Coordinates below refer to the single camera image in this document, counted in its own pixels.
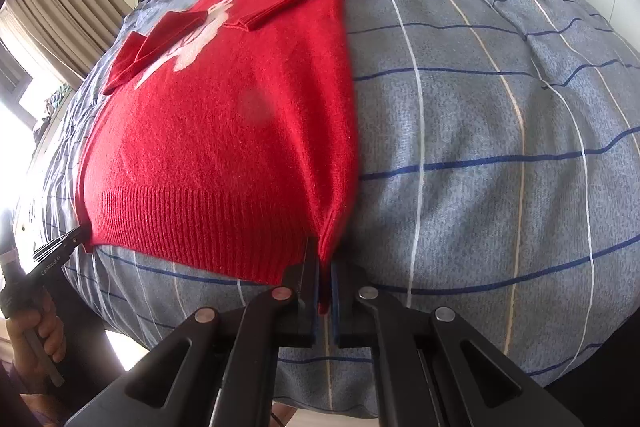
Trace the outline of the person's left hand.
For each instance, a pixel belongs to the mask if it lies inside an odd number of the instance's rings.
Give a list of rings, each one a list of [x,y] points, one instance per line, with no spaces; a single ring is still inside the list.
[[[66,355],[64,325],[56,314],[51,295],[43,289],[38,309],[17,311],[6,321],[6,329],[13,348],[13,366],[28,393],[47,391],[48,372],[26,338],[33,332],[38,345],[46,352],[51,362],[61,362]]]

